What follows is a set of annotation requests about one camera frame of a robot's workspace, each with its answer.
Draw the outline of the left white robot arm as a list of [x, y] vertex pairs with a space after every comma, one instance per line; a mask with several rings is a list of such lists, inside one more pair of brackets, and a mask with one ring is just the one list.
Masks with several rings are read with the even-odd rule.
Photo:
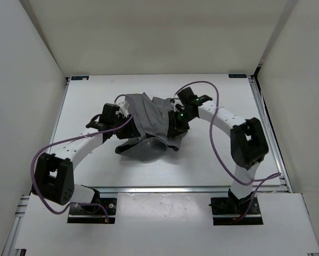
[[119, 139], [140, 136], [135, 122], [135, 106], [127, 101], [107, 103], [101, 114], [94, 116], [78, 137], [58, 141], [62, 147], [48, 154], [41, 149], [31, 163], [32, 193], [44, 204], [69, 206], [77, 204], [88, 213], [100, 209], [98, 191], [74, 182], [74, 170], [94, 149], [113, 135]]

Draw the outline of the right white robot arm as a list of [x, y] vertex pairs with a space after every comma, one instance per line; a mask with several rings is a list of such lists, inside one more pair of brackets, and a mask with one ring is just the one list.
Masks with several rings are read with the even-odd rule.
[[245, 119], [219, 106], [219, 100], [207, 95], [197, 96], [189, 85], [176, 92], [172, 100], [174, 109], [169, 111], [167, 136], [175, 138], [189, 129], [195, 118], [209, 122], [209, 128], [223, 131], [230, 139], [230, 151], [235, 170], [226, 172], [233, 179], [228, 191], [228, 208], [242, 212], [253, 196], [252, 184], [259, 164], [269, 151], [261, 122], [257, 118]]

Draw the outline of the grey pleated skirt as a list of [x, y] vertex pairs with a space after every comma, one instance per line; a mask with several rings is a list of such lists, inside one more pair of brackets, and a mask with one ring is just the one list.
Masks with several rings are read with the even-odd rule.
[[163, 156], [168, 149], [179, 151], [184, 132], [174, 138], [167, 137], [169, 129], [169, 111], [174, 109], [170, 98], [149, 98], [146, 93], [127, 94], [131, 100], [130, 111], [140, 135], [128, 139], [115, 148], [115, 153], [136, 161], [152, 161]]

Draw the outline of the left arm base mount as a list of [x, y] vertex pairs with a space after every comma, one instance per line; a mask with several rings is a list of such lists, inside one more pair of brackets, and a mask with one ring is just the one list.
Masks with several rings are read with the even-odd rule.
[[107, 197], [100, 198], [100, 204], [108, 214], [99, 206], [70, 206], [67, 217], [67, 223], [80, 224], [114, 224], [116, 220], [117, 198]]

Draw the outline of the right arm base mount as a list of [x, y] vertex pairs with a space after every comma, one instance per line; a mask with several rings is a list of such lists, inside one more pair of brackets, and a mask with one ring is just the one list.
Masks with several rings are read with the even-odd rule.
[[250, 209], [250, 200], [244, 204], [236, 204], [229, 197], [212, 197], [211, 207], [214, 226], [253, 226], [263, 225], [258, 198], [255, 197]]

